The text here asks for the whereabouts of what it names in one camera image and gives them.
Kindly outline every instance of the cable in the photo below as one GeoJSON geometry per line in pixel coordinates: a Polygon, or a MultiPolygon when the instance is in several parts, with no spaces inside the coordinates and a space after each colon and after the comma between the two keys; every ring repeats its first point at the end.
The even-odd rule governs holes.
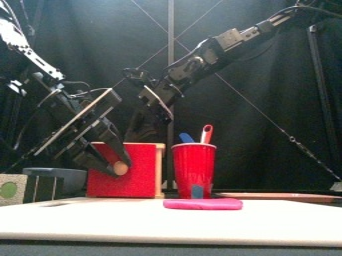
{"type": "Polygon", "coordinates": [[[332,16],[332,17],[336,17],[338,19],[342,19],[342,15],[341,14],[337,14],[334,12],[330,12],[328,10],[324,10],[324,9],[320,9],[317,7],[312,7],[312,6],[290,6],[285,9],[282,9],[281,11],[278,11],[270,18],[273,19],[275,16],[289,12],[289,11],[293,11],[293,10],[305,10],[305,11],[313,11],[313,12],[321,12],[322,14],[328,15],[328,16],[332,16]]]}

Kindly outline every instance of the black background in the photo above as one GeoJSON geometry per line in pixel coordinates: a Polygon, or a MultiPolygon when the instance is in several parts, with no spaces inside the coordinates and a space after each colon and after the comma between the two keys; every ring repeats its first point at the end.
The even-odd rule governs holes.
{"type": "MultiPolygon", "coordinates": [[[[39,1],[24,3],[32,23],[39,1]]],[[[46,0],[32,47],[40,57],[62,69],[68,80],[84,81],[92,88],[114,87],[123,102],[110,119],[125,134],[133,113],[142,107],[138,99],[142,89],[123,80],[122,70],[142,67],[159,78],[169,58],[182,58],[209,36],[231,28],[251,27],[294,3],[286,0],[175,0],[177,40],[170,54],[170,1],[46,0]]],[[[26,29],[19,1],[11,5],[26,29]]],[[[332,187],[334,177],[290,143],[280,127],[342,175],[340,159],[333,159],[329,145],[308,39],[308,28],[316,23],[324,23],[320,51],[340,138],[341,22],[326,25],[320,17],[302,13],[273,37],[255,40],[246,54],[193,86],[175,104],[174,143],[179,142],[181,132],[199,140],[202,127],[209,123],[214,125],[213,144],[218,147],[215,188],[317,191],[332,187]]],[[[10,99],[4,95],[7,92],[2,94],[3,102],[10,99]]],[[[31,96],[22,102],[16,130],[26,123],[34,98],[31,96]]],[[[47,118],[42,114],[35,121],[22,150],[48,134],[47,118]]],[[[56,163],[47,159],[42,156],[26,165],[74,167],[68,159],[56,163]]]]}

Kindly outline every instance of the red cup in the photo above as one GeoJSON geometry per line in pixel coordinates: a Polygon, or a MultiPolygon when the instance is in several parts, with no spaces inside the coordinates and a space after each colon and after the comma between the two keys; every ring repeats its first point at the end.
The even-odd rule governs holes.
{"type": "Polygon", "coordinates": [[[171,149],[179,197],[210,198],[217,146],[183,143],[171,149]]]}

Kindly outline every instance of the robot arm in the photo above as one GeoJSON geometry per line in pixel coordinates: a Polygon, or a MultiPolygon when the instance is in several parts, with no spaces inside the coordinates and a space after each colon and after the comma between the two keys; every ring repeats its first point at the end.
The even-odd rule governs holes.
{"type": "Polygon", "coordinates": [[[163,78],[158,84],[154,87],[145,86],[139,98],[165,124],[173,121],[169,107],[179,97],[183,97],[186,89],[227,66],[230,59],[234,59],[229,57],[245,53],[242,46],[257,37],[270,34],[280,25],[292,19],[300,9],[321,10],[300,4],[298,1],[296,6],[284,9],[249,29],[238,31],[234,28],[206,39],[181,60],[165,69],[163,78]]]}
{"type": "Polygon", "coordinates": [[[54,151],[54,158],[68,152],[78,165],[88,169],[96,169],[111,176],[123,175],[125,173],[114,169],[114,166],[91,145],[91,141],[107,143],[129,169],[131,166],[130,155],[123,147],[119,131],[106,118],[106,115],[122,101],[119,95],[110,88],[87,105],[70,99],[63,85],[66,76],[59,69],[39,57],[30,47],[19,24],[15,24],[15,18],[11,16],[11,11],[6,7],[6,2],[0,1],[0,38],[8,49],[23,55],[46,73],[46,75],[35,73],[34,78],[47,90],[48,96],[46,99],[52,101],[52,103],[43,99],[39,105],[43,102],[51,103],[46,104],[48,105],[46,107],[50,109],[60,125],[59,129],[22,156],[22,159],[12,167],[28,157],[38,156],[50,147],[50,149],[54,148],[51,149],[54,151]]]}

